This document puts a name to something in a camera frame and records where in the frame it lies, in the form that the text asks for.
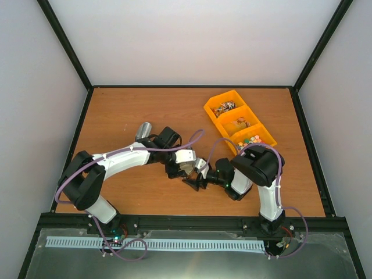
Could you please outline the yellow star candy bin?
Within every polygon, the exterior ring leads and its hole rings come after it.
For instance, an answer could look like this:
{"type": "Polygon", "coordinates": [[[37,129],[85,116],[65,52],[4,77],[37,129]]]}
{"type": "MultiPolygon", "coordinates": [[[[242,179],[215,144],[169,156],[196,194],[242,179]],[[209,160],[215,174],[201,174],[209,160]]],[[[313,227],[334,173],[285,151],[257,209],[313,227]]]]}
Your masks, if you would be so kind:
{"type": "Polygon", "coordinates": [[[259,135],[265,144],[270,146],[276,146],[277,141],[271,136],[268,130],[262,124],[255,124],[249,128],[239,129],[236,126],[232,130],[227,131],[230,136],[230,140],[237,146],[239,141],[245,138],[250,138],[255,135],[259,135]]]}

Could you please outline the silver metal scoop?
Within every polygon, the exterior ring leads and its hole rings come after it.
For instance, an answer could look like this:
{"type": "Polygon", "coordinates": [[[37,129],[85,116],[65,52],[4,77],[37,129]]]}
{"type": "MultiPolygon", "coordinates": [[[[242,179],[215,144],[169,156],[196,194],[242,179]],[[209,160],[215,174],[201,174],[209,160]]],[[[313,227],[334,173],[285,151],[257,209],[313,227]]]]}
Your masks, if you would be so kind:
{"type": "Polygon", "coordinates": [[[142,123],[139,126],[139,128],[138,128],[138,130],[135,134],[135,140],[137,141],[137,140],[140,140],[142,138],[148,137],[150,135],[151,129],[152,129],[151,123],[149,123],[149,122],[142,123]]]}

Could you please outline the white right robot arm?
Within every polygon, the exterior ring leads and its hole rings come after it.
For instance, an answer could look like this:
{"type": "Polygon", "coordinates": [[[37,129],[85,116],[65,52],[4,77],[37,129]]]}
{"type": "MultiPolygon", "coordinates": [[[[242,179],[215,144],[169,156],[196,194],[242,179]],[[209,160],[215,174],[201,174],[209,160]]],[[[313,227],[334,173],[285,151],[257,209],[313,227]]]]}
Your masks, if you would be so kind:
{"type": "Polygon", "coordinates": [[[266,235],[274,235],[285,220],[280,197],[280,181],[284,158],[270,145],[249,144],[231,160],[221,158],[215,167],[202,159],[196,161],[198,175],[183,182],[194,190],[208,184],[219,185],[234,201],[240,201],[257,185],[260,200],[259,228],[266,235]]]}

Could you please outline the yellow popsicle candy bin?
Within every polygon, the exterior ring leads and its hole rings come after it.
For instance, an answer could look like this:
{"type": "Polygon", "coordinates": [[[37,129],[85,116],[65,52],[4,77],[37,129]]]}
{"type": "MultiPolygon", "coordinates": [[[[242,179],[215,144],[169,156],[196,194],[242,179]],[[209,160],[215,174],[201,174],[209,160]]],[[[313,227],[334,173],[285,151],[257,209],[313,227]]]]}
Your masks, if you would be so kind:
{"type": "Polygon", "coordinates": [[[260,123],[252,109],[245,105],[222,113],[217,118],[215,126],[222,135],[232,137],[234,134],[260,123]]]}

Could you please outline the gold jar lid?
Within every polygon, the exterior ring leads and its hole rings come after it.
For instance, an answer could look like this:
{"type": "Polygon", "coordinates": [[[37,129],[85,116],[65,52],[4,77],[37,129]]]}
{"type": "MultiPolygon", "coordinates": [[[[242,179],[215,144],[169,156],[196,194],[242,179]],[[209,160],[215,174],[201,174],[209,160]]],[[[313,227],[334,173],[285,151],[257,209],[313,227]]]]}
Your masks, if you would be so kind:
{"type": "Polygon", "coordinates": [[[190,176],[195,170],[195,162],[182,162],[179,167],[181,171],[185,172],[185,176],[190,176]]]}

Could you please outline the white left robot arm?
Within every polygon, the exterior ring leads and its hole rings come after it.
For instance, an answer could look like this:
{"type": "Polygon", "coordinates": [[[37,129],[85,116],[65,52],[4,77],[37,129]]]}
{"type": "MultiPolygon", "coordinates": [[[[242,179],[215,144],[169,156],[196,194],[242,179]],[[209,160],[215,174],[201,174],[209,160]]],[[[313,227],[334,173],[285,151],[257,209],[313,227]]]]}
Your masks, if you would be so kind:
{"type": "Polygon", "coordinates": [[[64,195],[66,203],[95,217],[103,230],[114,234],[120,230],[121,220],[119,211],[104,197],[102,188],[108,180],[155,163],[165,167],[169,178],[184,177],[183,168],[194,160],[191,147],[183,145],[181,136],[165,127],[160,134],[138,135],[133,143],[114,151],[78,152],[59,179],[55,199],[61,203],[60,196],[64,195]]]}

